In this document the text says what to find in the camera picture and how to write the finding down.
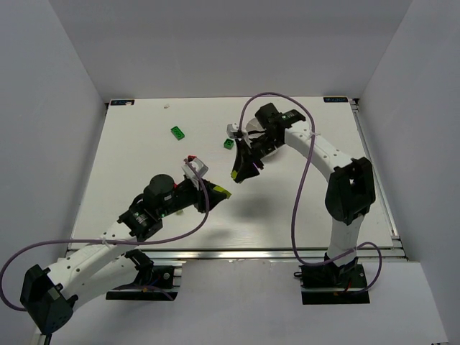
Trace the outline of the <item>lime green lego brick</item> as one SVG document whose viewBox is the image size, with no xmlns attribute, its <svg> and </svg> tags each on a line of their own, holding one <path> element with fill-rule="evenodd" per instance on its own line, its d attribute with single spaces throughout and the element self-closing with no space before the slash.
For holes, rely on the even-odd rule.
<svg viewBox="0 0 460 345">
<path fill-rule="evenodd" d="M 226 195 L 226 198 L 230 198 L 230 197 L 231 197 L 231 193 L 230 193 L 227 189 L 225 189 L 225 188 L 223 188 L 223 187 L 221 187 L 221 186 L 219 186 L 219 185 L 213 186 L 213 190 L 216 191 L 216 192 L 225 194 L 225 195 Z"/>
</svg>

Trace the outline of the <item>small dark green lego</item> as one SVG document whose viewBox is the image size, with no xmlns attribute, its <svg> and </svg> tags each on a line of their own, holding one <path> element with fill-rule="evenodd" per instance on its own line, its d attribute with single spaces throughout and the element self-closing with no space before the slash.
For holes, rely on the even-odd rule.
<svg viewBox="0 0 460 345">
<path fill-rule="evenodd" d="M 234 140 L 232 139 L 226 139 L 223 144 L 224 148 L 231 150 L 234 146 Z"/>
</svg>

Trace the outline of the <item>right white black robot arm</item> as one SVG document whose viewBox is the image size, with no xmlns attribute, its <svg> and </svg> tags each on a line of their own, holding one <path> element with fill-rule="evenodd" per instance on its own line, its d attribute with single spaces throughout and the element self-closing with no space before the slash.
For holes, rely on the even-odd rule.
<svg viewBox="0 0 460 345">
<path fill-rule="evenodd" d="M 236 123 L 227 134 L 236 144 L 236 159 L 231 171 L 235 183 L 256 177 L 263 170 L 263 158 L 286 145 L 307 159 L 327 182 L 325 205 L 332 218 L 331 240 L 321 263 L 332 274 L 343 275 L 357 265 L 356 247 L 364 217 L 376 200 L 372 163 L 335 148 L 315 131 L 305 107 L 282 113 L 273 103 L 255 114 L 262 132 L 254 139 Z"/>
</svg>

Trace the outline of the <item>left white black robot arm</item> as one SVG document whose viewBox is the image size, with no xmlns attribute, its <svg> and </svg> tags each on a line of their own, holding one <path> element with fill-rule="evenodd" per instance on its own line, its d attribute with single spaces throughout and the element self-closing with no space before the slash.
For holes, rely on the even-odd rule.
<svg viewBox="0 0 460 345">
<path fill-rule="evenodd" d="M 184 178 L 175 183 L 169 175 L 154 176 L 102 234 L 101 242 L 87 244 L 44 269 L 38 264 L 28 269 L 21 304 L 41 333 L 49 335 L 63 327 L 79 307 L 109 290 L 154 285 L 161 273 L 139 245 L 162 228 L 164 217 L 189 206 L 205 213 L 230 196 L 207 180 Z"/>
</svg>

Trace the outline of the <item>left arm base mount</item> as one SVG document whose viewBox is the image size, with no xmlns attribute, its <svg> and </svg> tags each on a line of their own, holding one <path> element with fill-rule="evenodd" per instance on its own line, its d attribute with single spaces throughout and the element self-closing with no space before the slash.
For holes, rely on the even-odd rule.
<svg viewBox="0 0 460 345">
<path fill-rule="evenodd" d="M 173 302 L 178 296 L 182 270 L 178 266 L 154 266 L 146 283 L 135 282 L 126 287 L 110 290 L 107 300 L 166 301 Z"/>
</svg>

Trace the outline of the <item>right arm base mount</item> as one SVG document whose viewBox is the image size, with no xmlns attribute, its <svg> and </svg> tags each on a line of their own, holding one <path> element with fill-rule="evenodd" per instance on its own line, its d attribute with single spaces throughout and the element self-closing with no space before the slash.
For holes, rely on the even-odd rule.
<svg viewBox="0 0 460 345">
<path fill-rule="evenodd" d="M 361 292 L 367 287 L 367 278 L 361 264 L 340 276 L 337 282 L 327 266 L 300 266 L 293 276 L 300 282 L 303 305 L 370 304 L 369 293 Z"/>
</svg>

